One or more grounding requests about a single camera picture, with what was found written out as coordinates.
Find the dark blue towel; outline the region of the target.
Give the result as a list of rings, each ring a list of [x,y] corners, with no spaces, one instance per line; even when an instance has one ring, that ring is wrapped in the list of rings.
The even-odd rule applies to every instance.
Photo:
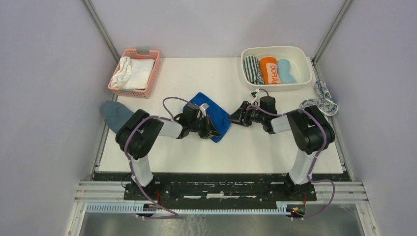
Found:
[[[204,103],[208,104],[206,114],[209,115],[214,127],[220,133],[220,137],[214,137],[211,138],[211,140],[215,143],[220,142],[224,138],[232,124],[232,122],[228,120],[229,114],[216,102],[214,102],[212,99],[210,99],[202,92],[197,93],[193,98],[191,98],[190,103],[198,106]]]

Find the light blue towel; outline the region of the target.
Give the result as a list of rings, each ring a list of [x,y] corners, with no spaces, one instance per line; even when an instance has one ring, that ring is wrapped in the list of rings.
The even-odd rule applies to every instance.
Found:
[[[290,73],[291,63],[287,59],[279,59],[278,61],[278,75],[282,84],[296,84],[297,81]]]

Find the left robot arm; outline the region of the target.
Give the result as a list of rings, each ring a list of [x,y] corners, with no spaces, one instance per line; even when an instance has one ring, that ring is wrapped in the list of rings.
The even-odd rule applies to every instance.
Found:
[[[173,119],[151,116],[139,109],[117,132],[116,143],[128,158],[132,179],[138,184],[136,194],[141,199],[149,200],[154,196],[148,154],[158,136],[182,139],[190,132],[197,133],[201,139],[221,136],[206,108],[206,103],[201,106],[188,103]]]

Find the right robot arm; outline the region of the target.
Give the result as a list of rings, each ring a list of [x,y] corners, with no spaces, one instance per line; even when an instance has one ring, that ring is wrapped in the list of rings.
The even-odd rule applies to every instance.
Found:
[[[276,100],[272,96],[261,97],[258,106],[243,101],[228,120],[245,127],[254,122],[260,123],[269,134],[292,133],[298,151],[293,167],[287,174],[289,184],[284,187],[284,195],[291,201],[298,200],[304,194],[302,185],[311,181],[318,156],[335,140],[334,129],[316,105],[279,115]]]

